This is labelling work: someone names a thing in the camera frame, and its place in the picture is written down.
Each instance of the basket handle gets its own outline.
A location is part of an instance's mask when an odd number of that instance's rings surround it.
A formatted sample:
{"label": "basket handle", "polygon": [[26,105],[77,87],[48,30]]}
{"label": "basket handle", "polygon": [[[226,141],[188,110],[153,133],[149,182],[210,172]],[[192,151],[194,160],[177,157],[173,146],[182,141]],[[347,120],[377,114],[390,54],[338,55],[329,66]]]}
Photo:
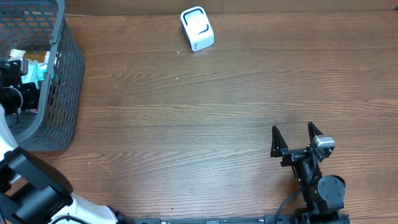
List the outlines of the basket handle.
{"label": "basket handle", "polygon": [[65,17],[65,1],[64,0],[57,0],[58,4],[58,14],[55,20],[54,29],[52,31],[50,44],[54,45],[57,44],[61,34],[61,26],[63,23],[63,19]]}

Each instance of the wooden table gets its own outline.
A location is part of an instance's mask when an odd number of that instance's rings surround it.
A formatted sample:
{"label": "wooden table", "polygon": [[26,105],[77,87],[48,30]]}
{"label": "wooden table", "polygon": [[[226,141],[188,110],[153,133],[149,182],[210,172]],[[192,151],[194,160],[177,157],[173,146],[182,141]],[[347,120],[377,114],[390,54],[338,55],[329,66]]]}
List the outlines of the wooden table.
{"label": "wooden table", "polygon": [[[298,189],[271,159],[307,123],[336,140],[353,223],[397,223],[398,12],[214,14],[191,53],[179,15],[68,17],[85,58],[70,149],[36,153],[131,217],[258,217]],[[285,213],[303,206],[301,197]]]}

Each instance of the gray plastic basket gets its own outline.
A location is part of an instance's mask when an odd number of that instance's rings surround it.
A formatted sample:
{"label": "gray plastic basket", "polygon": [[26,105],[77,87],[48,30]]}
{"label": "gray plastic basket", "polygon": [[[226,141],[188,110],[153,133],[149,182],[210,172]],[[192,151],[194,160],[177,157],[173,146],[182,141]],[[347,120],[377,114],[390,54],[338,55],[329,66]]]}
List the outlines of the gray plastic basket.
{"label": "gray plastic basket", "polygon": [[0,60],[12,49],[50,51],[37,112],[22,112],[11,128],[27,150],[66,149],[75,132],[84,61],[64,14],[64,0],[0,0]]}

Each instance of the wooden tabletop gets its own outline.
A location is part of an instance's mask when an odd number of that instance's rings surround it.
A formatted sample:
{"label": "wooden tabletop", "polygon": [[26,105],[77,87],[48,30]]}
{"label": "wooden tabletop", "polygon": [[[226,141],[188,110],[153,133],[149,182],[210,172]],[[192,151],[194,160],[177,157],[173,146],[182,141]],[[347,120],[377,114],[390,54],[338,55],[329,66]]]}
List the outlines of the wooden tabletop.
{"label": "wooden tabletop", "polygon": [[[75,140],[37,153],[130,217],[260,217],[298,189],[270,158],[307,123],[336,149],[352,223],[397,223],[398,12],[214,14],[192,53],[179,15],[68,17],[85,58]],[[283,213],[302,207],[298,197]]]}

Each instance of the item in basket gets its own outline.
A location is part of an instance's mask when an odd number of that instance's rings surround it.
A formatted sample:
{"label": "item in basket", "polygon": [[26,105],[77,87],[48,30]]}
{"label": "item in basket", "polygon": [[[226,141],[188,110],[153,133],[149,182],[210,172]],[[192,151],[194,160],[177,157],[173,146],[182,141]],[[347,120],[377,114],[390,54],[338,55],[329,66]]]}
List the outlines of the item in basket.
{"label": "item in basket", "polygon": [[26,52],[25,50],[12,49],[10,58],[22,57],[28,62],[27,75],[21,76],[22,83],[35,83],[39,89],[39,81],[44,81],[47,65],[49,62],[50,52]]}

